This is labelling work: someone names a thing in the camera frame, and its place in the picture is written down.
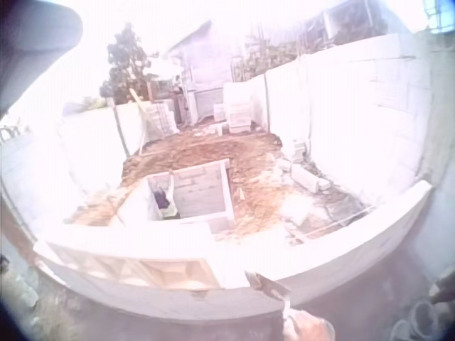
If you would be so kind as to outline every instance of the stacked concrete blocks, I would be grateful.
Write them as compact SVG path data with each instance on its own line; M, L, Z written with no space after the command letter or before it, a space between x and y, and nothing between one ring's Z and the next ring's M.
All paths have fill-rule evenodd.
M251 132L252 103L249 84L226 83L223 96L229 132L231 134Z
M213 105L213 118L215 122L226 120L225 105L223 103Z
M155 130L159 130L159 133L164 137L178 133L174 113L169 111L166 104L152 104L146 110L145 120L151 127L152 133L156 134Z

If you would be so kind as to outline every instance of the bucket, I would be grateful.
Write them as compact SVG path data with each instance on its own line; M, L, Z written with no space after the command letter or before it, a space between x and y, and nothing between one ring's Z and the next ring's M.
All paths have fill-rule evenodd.
M389 341L411 341L411 326L406 320L399 320L390 332Z
M411 334L419 340L431 340L438 333L438 317L429 301L419 301L409 312Z

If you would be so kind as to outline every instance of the concrete slab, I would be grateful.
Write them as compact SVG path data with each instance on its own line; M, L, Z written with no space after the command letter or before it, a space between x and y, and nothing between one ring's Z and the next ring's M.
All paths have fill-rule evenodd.
M300 185L304 186L312 193L317 193L319 189L319 178L308 172L301 165L293 164L291 167L291 176Z

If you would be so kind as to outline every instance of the house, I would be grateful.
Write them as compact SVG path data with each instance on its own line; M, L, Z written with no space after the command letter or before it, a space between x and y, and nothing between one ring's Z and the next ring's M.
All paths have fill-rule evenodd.
M165 53L181 60L198 120L213 115L213 105L223 103L223 85L232 82L231 60L240 53L240 44L231 37L217 21L208 20Z

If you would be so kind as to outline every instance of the rope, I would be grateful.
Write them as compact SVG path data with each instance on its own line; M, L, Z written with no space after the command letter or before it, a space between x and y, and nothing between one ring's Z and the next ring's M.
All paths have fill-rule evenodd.
M331 223L331 224L329 224L329 225L327 225L327 226L325 226L325 227L321 227L320 229L315 229L314 231L311 231L311 232L306 233L304 236L307 237L307 236L309 236L309 235L311 235L311 234L315 234L315 233L317 233L317 232L324 231L325 229L330 229L331 227L333 227L333 226L335 226L335 225L338 225L338 224L340 224L341 222L345 222L345 221L347 221L347 220L351 220L352 218L357 217L358 215L361 215L362 213L368 211L368 210L369 210L370 208L372 208L372 207L377 208L376 206L373 206L373 205L368 206L368 207L365 208L364 210L361 210L361 211L359 211L359 212L357 212L357 213L351 215L350 217L347 217L347 218L345 218L345 219L338 220L338 221L333 222L333 223Z

